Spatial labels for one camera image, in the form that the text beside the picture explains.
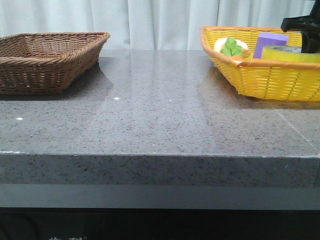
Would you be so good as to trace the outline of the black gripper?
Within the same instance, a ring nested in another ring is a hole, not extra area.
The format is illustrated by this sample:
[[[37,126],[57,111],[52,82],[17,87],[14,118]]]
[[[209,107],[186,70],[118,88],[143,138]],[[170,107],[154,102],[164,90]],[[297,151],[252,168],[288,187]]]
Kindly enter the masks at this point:
[[[315,54],[320,52],[320,1],[315,0],[309,15],[288,17],[282,20],[283,32],[302,31],[301,52]]]

